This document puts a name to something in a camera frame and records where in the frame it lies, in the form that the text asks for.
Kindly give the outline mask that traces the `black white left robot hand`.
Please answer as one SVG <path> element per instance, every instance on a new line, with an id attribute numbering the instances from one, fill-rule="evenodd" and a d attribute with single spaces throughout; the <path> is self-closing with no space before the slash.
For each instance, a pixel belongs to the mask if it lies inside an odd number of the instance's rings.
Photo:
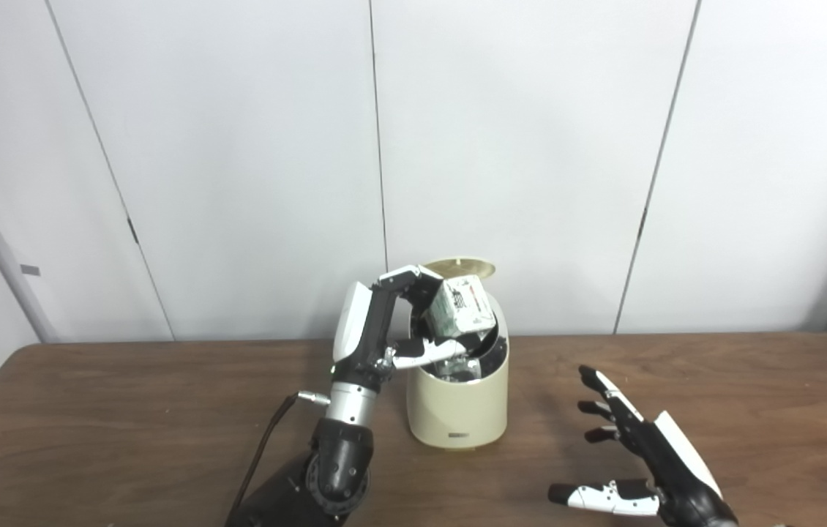
<path id="1" fill-rule="evenodd" d="M 410 304 L 416 333 L 390 340 L 397 300 Z M 473 356 L 497 327 L 476 274 L 446 279 L 424 266 L 397 268 L 370 286 L 350 287 L 334 339 L 332 380 L 380 392 L 396 370 Z"/>

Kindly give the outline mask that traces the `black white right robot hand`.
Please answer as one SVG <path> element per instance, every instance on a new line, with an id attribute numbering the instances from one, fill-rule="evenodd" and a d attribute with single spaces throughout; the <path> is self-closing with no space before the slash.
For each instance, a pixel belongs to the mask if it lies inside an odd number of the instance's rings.
<path id="1" fill-rule="evenodd" d="M 580 379 L 601 400 L 580 401 L 578 410 L 607 425 L 586 431 L 589 444 L 617 441 L 640 457 L 650 478 L 599 484 L 551 484 L 547 497 L 559 506 L 615 516 L 660 517 L 667 526 L 738 526 L 714 475 L 667 411 L 645 419 L 613 381 L 581 365 Z"/>

